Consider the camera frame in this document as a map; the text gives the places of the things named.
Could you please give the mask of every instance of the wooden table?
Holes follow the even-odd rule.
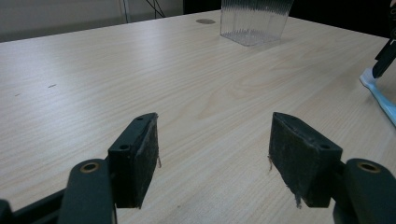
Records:
[[[214,24],[201,24],[210,19]],[[387,42],[289,18],[278,46],[219,35],[220,12],[0,44],[0,198],[13,210],[104,158],[130,121],[159,114],[163,167],[120,223],[333,223],[296,207],[267,159],[273,112],[296,116],[396,173],[396,131],[359,76]],[[396,101],[395,67],[378,88]]]

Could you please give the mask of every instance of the wood grain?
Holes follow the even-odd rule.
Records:
[[[395,127],[359,82],[386,39],[289,18],[279,45],[219,35],[219,11],[0,44],[0,198],[14,210],[159,114],[163,167],[120,223],[333,223],[269,172],[272,113],[396,173]],[[210,19],[214,24],[201,24]],[[394,65],[378,88],[396,101]]]

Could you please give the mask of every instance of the black mount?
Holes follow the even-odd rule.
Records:
[[[151,113],[134,119],[105,160],[72,169],[65,189],[14,213],[0,200],[0,224],[109,224],[117,223],[116,206],[140,208],[159,156],[157,118]]]
[[[286,185],[308,207],[336,201],[336,224],[396,223],[396,180],[384,166],[364,159],[343,164],[343,149],[293,116],[274,113],[269,155]]]

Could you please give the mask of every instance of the white wall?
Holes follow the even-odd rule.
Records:
[[[183,0],[157,1],[167,17],[183,13]],[[128,5],[132,21],[154,19],[146,0]],[[0,42],[122,24],[123,13],[122,0],[0,0]]]

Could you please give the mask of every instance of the clear plastic cup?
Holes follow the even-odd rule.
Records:
[[[280,40],[294,0],[222,0],[220,34],[244,46]]]

